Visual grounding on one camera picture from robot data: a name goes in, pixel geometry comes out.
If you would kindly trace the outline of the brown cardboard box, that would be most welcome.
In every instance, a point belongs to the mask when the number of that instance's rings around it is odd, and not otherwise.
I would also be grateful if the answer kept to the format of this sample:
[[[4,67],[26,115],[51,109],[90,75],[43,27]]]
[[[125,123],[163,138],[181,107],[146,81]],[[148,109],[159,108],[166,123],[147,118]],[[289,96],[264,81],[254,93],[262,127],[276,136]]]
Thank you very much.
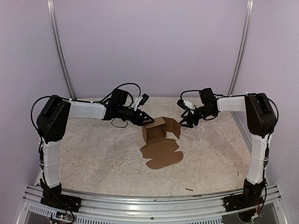
[[[153,123],[142,127],[145,145],[140,151],[142,157],[148,160],[146,166],[150,169],[161,169],[176,164],[184,157],[183,152],[178,150],[176,140],[167,138],[167,133],[180,138],[181,125],[173,118],[158,117]]]

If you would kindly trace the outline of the right aluminium corner post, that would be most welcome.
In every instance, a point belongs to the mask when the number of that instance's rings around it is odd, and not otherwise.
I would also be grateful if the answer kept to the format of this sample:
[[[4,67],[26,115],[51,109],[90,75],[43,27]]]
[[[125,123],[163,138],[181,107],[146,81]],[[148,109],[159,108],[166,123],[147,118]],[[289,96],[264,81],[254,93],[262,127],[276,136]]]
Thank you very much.
[[[247,39],[248,39],[248,35],[249,35],[249,30],[250,30],[254,0],[247,0],[246,3],[247,3],[247,5],[246,5],[246,10],[245,10],[245,17],[244,17],[244,23],[243,23],[243,28],[242,28],[240,45],[238,48],[237,58],[236,58],[236,62],[235,62],[234,70],[233,70],[233,75],[232,75],[228,93],[227,93],[227,95],[229,95],[229,96],[234,93],[236,85],[237,85],[237,80],[238,80],[238,77],[240,74],[240,69],[242,66],[242,61],[244,58],[246,45],[247,45]]]

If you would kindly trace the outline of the front aluminium frame rail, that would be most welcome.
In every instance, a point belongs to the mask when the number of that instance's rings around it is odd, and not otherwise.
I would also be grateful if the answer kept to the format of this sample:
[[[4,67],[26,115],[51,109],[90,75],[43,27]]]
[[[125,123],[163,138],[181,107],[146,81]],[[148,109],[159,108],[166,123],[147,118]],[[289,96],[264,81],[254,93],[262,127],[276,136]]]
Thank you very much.
[[[117,196],[71,189],[62,193],[82,199],[74,224],[243,224],[238,217],[244,210],[226,212],[224,197],[240,194],[242,190],[188,196]],[[49,224],[64,221],[55,216],[58,209],[40,204],[42,188],[28,185],[14,224]],[[276,185],[268,186],[267,198],[254,224],[290,224]]]

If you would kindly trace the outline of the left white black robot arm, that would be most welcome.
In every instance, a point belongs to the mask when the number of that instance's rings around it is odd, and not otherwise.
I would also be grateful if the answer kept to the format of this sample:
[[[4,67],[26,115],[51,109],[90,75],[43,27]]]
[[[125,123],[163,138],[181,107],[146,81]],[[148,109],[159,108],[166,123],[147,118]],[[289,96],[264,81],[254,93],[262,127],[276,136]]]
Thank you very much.
[[[154,119],[139,109],[149,99],[147,94],[138,96],[126,105],[129,93],[116,88],[101,101],[82,101],[48,96],[48,101],[34,124],[40,137],[40,167],[43,189],[41,204],[59,210],[78,212],[81,198],[62,194],[59,178],[59,147],[70,119],[121,119],[136,126],[152,124]]]

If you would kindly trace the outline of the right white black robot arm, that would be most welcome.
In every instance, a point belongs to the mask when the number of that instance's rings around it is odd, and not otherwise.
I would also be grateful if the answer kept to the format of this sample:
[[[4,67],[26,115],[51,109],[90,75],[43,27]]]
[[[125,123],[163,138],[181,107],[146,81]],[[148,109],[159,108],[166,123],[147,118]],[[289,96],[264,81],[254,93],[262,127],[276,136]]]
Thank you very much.
[[[193,128],[199,121],[210,121],[220,112],[244,112],[251,134],[251,159],[249,172],[243,184],[243,192],[224,198],[227,212],[257,206],[261,212],[266,197],[266,168],[269,161],[270,142],[278,122],[278,109],[265,93],[246,93],[224,96],[215,94],[211,88],[196,91],[202,102],[197,107],[186,99],[179,98],[177,104],[184,110],[180,125]]]

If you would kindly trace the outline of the aluminium corner post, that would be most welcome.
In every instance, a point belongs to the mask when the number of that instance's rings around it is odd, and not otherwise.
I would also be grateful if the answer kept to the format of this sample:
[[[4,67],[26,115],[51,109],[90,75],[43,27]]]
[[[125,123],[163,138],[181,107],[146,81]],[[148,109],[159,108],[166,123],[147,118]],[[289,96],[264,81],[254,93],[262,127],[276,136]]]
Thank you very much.
[[[51,30],[53,33],[53,39],[54,39],[54,43],[55,43],[55,47],[56,47],[57,57],[58,57],[59,64],[60,64],[60,67],[62,70],[62,75],[63,75],[63,79],[65,81],[67,92],[71,99],[77,99],[74,87],[72,85],[71,77],[70,77],[68,69],[67,69],[66,60],[65,60],[65,56],[64,56],[64,52],[63,52],[63,47],[62,47],[62,43],[60,40],[60,33],[59,33],[59,28],[58,28],[54,0],[47,0],[47,8],[48,8],[48,13],[49,13]]]
[[[240,45],[238,48],[237,58],[236,58],[236,62],[235,62],[234,70],[233,70],[233,75],[232,75],[228,93],[227,93],[227,95],[229,95],[229,96],[234,93],[236,85],[237,85],[237,80],[238,80],[238,77],[240,74],[240,69],[242,66],[242,61],[244,58],[246,45],[247,45],[247,39],[248,39],[248,35],[249,35],[249,30],[250,30],[254,0],[247,0],[246,3],[247,3],[247,5],[246,5],[246,10],[245,10],[245,17],[244,17],[244,23],[243,23],[243,28],[242,28]]]

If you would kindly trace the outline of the left aluminium corner post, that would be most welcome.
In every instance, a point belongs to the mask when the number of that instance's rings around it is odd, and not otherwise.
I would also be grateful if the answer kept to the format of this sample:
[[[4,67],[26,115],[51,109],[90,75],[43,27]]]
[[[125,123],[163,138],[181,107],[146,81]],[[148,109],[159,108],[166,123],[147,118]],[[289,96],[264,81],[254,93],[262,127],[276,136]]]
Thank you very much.
[[[63,79],[65,81],[67,92],[71,99],[77,99],[74,87],[72,85],[71,77],[70,77],[68,69],[67,69],[66,60],[65,60],[65,56],[64,56],[64,52],[63,52],[63,47],[62,47],[62,43],[60,40],[60,33],[59,33],[59,28],[58,28],[54,0],[47,0],[47,8],[48,8],[48,13],[49,13],[51,30],[53,33],[53,39],[54,39],[54,43],[55,43],[55,47],[56,47],[57,57],[58,57],[59,64],[60,64],[60,67],[62,70],[62,75],[63,75]]]

